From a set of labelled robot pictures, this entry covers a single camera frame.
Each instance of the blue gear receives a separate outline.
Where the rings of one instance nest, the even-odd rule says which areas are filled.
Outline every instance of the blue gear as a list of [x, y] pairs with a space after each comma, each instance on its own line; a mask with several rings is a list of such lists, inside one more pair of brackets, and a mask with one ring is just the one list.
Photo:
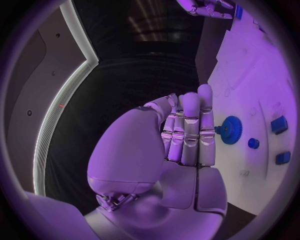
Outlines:
[[228, 116], [220, 127], [221, 139], [225, 144], [235, 144], [242, 135], [243, 126], [236, 116]]

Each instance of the blue cube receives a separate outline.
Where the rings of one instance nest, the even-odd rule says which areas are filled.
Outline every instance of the blue cube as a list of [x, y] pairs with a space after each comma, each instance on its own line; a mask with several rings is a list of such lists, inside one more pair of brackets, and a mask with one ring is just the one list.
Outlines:
[[281, 165], [281, 164], [287, 164], [291, 159], [291, 153], [289, 151], [278, 154], [276, 156], [276, 164]]
[[288, 129], [288, 122], [285, 116], [281, 116], [274, 121], [271, 121], [272, 132], [276, 135], [283, 133]]

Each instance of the blue square button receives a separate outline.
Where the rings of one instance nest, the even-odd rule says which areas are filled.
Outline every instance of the blue square button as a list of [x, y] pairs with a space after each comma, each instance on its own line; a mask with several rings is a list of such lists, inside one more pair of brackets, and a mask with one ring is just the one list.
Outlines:
[[291, 159], [291, 153], [289, 151], [278, 154], [276, 156], [276, 164], [287, 164]]
[[271, 121], [272, 132], [276, 135], [283, 133], [288, 129], [288, 122], [285, 116], [281, 116], [274, 121]]

